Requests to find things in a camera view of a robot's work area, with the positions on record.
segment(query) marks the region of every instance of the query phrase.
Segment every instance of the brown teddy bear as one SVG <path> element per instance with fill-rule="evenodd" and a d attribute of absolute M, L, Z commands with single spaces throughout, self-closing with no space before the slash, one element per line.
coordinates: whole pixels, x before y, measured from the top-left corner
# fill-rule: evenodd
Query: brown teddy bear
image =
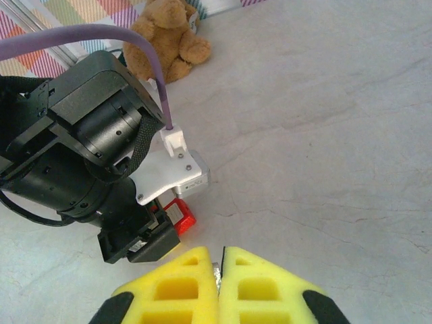
<path fill-rule="evenodd" d="M 210 42 L 195 35 L 193 20 L 199 24 L 198 13 L 185 0 L 147 0 L 131 27 L 155 48 L 166 83 L 187 76 L 192 66 L 210 56 Z M 137 78 L 155 79 L 146 55 L 137 46 L 125 43 L 123 50 L 126 64 Z"/>

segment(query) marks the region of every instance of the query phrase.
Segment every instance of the white plastic bracket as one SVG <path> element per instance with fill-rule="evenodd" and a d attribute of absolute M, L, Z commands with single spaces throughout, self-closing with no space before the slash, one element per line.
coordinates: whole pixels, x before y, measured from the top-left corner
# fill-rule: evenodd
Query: white plastic bracket
<path fill-rule="evenodd" d="M 172 130 L 163 128 L 160 133 L 170 157 L 177 157 L 179 154 L 184 154 L 188 151 L 183 131 L 179 126 L 174 124 Z"/>

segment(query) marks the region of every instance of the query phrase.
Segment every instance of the yellow foam pad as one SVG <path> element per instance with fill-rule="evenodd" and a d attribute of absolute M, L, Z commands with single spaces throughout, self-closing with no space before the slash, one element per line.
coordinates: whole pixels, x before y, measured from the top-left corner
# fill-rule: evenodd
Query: yellow foam pad
<path fill-rule="evenodd" d="M 134 295 L 122 324 L 217 324 L 213 266 L 205 247 L 194 248 L 118 288 Z"/>
<path fill-rule="evenodd" d="M 225 248 L 220 324 L 317 324 L 302 297 L 322 289 L 241 248 Z"/>

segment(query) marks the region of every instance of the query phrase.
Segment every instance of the red object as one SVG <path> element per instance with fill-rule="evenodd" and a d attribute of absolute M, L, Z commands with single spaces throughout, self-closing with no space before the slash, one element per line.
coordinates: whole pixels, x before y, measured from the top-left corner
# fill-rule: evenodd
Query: red object
<path fill-rule="evenodd" d="M 189 230 L 196 223 L 194 215 L 182 199 L 175 198 L 164 209 L 172 220 L 179 236 Z"/>

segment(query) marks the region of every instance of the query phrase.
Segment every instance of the lavender cable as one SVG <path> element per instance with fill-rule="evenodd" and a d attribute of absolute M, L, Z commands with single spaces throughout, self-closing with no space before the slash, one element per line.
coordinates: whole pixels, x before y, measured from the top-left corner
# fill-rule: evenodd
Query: lavender cable
<path fill-rule="evenodd" d="M 173 124 L 161 63 L 157 58 L 153 46 L 137 32 L 122 27 L 103 24 L 82 24 L 41 30 L 40 32 L 31 32 L 0 40 L 0 61 L 41 49 L 47 49 L 49 47 L 79 41 L 89 41 L 92 39 L 116 39 L 132 43 L 138 46 L 147 55 L 148 61 L 156 76 L 162 112 L 167 119 L 166 128 L 167 130 L 172 130 Z"/>

